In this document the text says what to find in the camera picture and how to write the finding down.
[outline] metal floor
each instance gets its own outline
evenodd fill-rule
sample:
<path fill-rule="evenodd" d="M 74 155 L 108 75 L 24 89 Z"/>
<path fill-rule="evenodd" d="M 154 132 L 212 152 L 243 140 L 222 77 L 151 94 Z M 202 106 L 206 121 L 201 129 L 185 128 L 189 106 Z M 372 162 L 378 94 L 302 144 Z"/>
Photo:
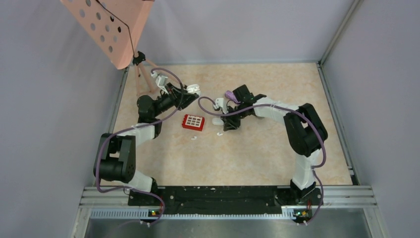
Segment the metal floor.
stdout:
<path fill-rule="evenodd" d="M 323 209 L 314 222 L 288 220 L 163 220 L 148 228 L 127 220 L 91 219 L 85 238 L 370 238 L 363 209 Z"/>

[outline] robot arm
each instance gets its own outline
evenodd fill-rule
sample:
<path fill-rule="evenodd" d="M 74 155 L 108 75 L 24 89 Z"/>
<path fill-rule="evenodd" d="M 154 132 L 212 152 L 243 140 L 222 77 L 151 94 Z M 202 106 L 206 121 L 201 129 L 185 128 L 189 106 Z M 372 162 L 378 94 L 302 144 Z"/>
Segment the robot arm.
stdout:
<path fill-rule="evenodd" d="M 155 100 L 148 95 L 138 98 L 138 123 L 133 126 L 133 130 L 120 133 L 110 139 L 101 157 L 99 173 L 101 179 L 119 181 L 147 192 L 153 189 L 154 184 L 157 187 L 157 184 L 153 178 L 136 170 L 136 147 L 158 137 L 162 123 L 157 123 L 154 126 L 137 127 L 158 121 L 159 119 L 156 117 L 172 107 L 177 107 L 178 110 L 186 108 L 200 95 L 200 88 L 197 84 L 184 86 L 183 89 L 180 89 L 171 83 L 166 84 L 167 78 L 163 75 L 152 74 L 152 77 L 156 78 L 156 83 L 161 88 L 160 96 Z M 105 133 L 101 136 L 98 152 L 110 135 L 110 133 Z"/>
<path fill-rule="evenodd" d="M 238 106 L 232 108 L 225 104 L 223 98 L 218 98 L 215 101 L 214 109 L 222 110 L 224 114 L 227 114 L 261 104 L 277 105 L 304 114 L 317 128 L 323 141 L 328 137 L 325 127 L 311 104 L 304 104 L 299 107 L 274 101 L 262 94 L 254 96 L 249 92 L 246 85 L 242 85 L 235 89 L 233 93 L 240 103 Z M 249 115 L 271 118 L 286 126 L 289 143 L 296 152 L 296 168 L 290 185 L 297 197 L 301 198 L 306 196 L 315 188 L 315 178 L 312 173 L 312 166 L 315 165 L 319 150 L 321 149 L 314 131 L 309 126 L 304 127 L 302 125 L 304 121 L 296 114 L 279 110 L 275 107 L 255 107 L 236 115 L 221 117 L 220 119 L 223 121 L 223 130 L 238 129 L 241 125 L 241 119 Z"/>

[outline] purple object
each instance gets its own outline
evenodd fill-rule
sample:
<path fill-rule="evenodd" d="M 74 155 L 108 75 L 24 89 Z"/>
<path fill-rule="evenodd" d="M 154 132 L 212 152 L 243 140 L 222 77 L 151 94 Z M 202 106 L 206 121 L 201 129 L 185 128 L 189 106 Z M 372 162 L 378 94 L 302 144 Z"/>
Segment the purple object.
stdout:
<path fill-rule="evenodd" d="M 235 94 L 233 94 L 231 91 L 226 91 L 224 93 L 225 97 L 229 100 L 232 100 L 234 103 L 239 104 L 239 101 L 236 99 Z"/>

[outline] white plastic part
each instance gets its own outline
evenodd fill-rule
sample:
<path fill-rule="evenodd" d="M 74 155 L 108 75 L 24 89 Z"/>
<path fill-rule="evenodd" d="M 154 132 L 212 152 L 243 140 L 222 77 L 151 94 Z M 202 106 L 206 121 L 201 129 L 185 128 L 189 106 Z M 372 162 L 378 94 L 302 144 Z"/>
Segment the white plastic part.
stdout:
<path fill-rule="evenodd" d="M 201 89 L 200 89 L 200 86 L 198 84 L 191 84 L 190 86 L 188 86 L 187 87 L 187 92 L 201 95 Z"/>
<path fill-rule="evenodd" d="M 220 118 L 213 118 L 211 119 L 211 122 L 213 123 L 213 125 L 223 125 L 223 121 Z"/>
<path fill-rule="evenodd" d="M 277 106 L 292 109 L 292 110 L 297 110 L 299 108 L 298 106 L 288 105 L 279 101 L 274 101 L 267 97 L 259 99 L 256 103 L 254 103 L 254 106 L 259 105 L 259 104 L 272 104 L 272 105 L 277 105 Z M 289 113 L 287 111 L 279 110 L 274 107 L 258 107 L 258 108 L 254 108 L 254 112 L 255 112 L 255 115 L 258 117 L 271 118 L 282 124 L 284 124 L 283 117 L 287 113 Z"/>
<path fill-rule="evenodd" d="M 138 127 L 140 125 L 144 125 L 148 123 L 138 123 L 132 127 Z M 129 130 L 118 135 L 134 135 L 136 137 L 136 147 L 143 144 L 145 141 L 153 140 L 155 137 L 155 127 L 154 126 L 145 126 L 142 128 L 135 128 L 133 130 Z"/>
<path fill-rule="evenodd" d="M 136 170 L 133 178 L 124 185 L 136 188 L 140 191 L 150 192 L 152 190 L 153 179 Z"/>
<path fill-rule="evenodd" d="M 151 73 L 150 73 L 150 76 L 151 76 L 152 78 L 154 78 L 154 79 L 156 79 L 158 75 L 159 75 L 159 74 L 158 74 L 158 72 L 156 72 L 156 71 L 153 71 L 153 72 L 151 72 Z"/>
<path fill-rule="evenodd" d="M 166 82 L 168 80 L 168 77 L 159 74 L 158 77 L 156 78 L 156 85 L 158 86 L 158 88 L 160 88 L 163 92 L 168 94 L 168 91 L 165 88 Z"/>
<path fill-rule="evenodd" d="M 219 108 L 221 108 L 224 114 L 227 113 L 227 107 L 226 107 L 226 102 L 224 98 L 216 98 L 214 102 L 215 102 L 215 105 L 213 105 L 213 108 L 215 110 L 218 110 Z"/>
<path fill-rule="evenodd" d="M 311 186 L 315 182 L 312 165 L 315 165 L 318 155 L 319 150 L 314 151 L 309 157 L 296 154 L 295 173 L 292 181 L 300 190 Z"/>
<path fill-rule="evenodd" d="M 148 123 L 138 123 L 133 127 L 138 127 L 140 125 L 145 125 Z M 142 128 L 135 128 L 130 131 L 118 134 L 120 136 L 134 135 L 136 137 L 136 147 L 143 144 L 145 141 L 152 140 L 155 137 L 155 127 L 154 126 L 145 126 Z M 140 171 L 135 171 L 133 179 L 125 185 L 129 187 L 134 187 L 138 190 L 150 192 L 152 189 L 153 179 L 149 176 L 144 175 Z"/>

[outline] black cable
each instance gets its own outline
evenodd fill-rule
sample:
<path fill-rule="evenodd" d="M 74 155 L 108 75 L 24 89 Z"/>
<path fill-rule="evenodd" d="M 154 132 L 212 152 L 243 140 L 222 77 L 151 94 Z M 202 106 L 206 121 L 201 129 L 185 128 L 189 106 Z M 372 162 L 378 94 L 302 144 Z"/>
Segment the black cable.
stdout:
<path fill-rule="evenodd" d="M 131 48 L 133 49 L 133 57 L 135 57 L 136 55 L 136 51 L 134 50 L 134 45 L 133 45 L 133 39 L 131 38 L 131 31 L 130 31 L 130 27 L 127 25 L 127 23 L 125 23 L 124 21 L 122 21 L 121 19 L 119 19 L 114 13 L 110 12 L 106 7 L 104 7 L 104 5 L 102 5 L 99 0 L 95 0 L 105 11 L 107 11 L 109 14 L 111 14 L 112 16 L 114 16 L 115 18 L 117 18 L 120 22 L 122 22 L 122 24 L 124 24 L 127 29 L 128 29 L 128 35 L 130 36 L 130 42 L 131 42 Z"/>
<path fill-rule="evenodd" d="M 233 101 L 233 100 L 232 100 L 232 99 L 230 99 L 230 100 L 228 100 L 228 101 L 226 102 L 226 108 L 227 108 L 227 104 L 228 104 L 230 101 Z"/>

